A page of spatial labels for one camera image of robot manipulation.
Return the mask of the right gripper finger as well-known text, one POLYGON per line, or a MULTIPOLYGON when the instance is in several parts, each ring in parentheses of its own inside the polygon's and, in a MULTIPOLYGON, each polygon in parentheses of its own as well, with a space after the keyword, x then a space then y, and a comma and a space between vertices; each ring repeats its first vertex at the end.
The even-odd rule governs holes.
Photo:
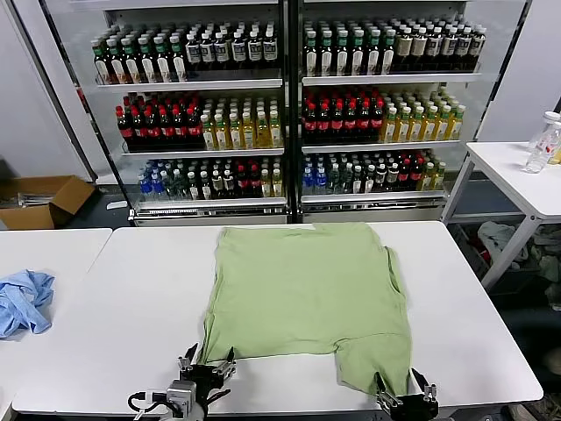
POLYGON ((384 411, 396 410, 401 405, 401 400, 387 391, 384 380, 379 372, 374 374, 374 382, 377 388, 376 401, 384 411))
POLYGON ((418 388, 423 392, 423 400, 427 402, 435 402, 437 400, 437 385, 429 383, 425 376, 413 367, 411 373, 415 379, 418 388))

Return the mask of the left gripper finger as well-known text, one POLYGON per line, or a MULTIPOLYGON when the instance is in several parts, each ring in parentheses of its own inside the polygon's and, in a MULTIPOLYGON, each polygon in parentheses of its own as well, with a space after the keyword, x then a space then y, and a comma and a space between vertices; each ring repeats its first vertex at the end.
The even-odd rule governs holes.
POLYGON ((197 347, 197 343, 193 344, 183 356, 178 357, 178 365, 181 372, 188 371, 192 368, 197 347))
POLYGON ((235 349, 232 346, 226 356, 226 359, 213 369, 213 374, 218 376, 232 376, 235 371, 235 349))

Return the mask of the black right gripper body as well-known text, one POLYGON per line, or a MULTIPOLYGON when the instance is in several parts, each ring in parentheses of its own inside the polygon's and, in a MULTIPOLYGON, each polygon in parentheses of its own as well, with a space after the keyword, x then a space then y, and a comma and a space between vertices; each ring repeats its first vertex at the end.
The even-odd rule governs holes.
POLYGON ((424 395, 398 396, 396 400, 389 411, 394 421, 430 421, 438 415, 438 402, 424 395))

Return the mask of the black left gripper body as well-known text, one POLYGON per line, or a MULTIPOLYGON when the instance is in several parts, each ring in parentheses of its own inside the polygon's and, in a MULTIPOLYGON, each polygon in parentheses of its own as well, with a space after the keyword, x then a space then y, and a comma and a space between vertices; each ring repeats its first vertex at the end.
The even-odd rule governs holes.
POLYGON ((231 392, 224 384, 231 377, 231 369, 213 366, 190 366, 180 371, 180 379, 195 384, 197 402, 215 402, 231 392))

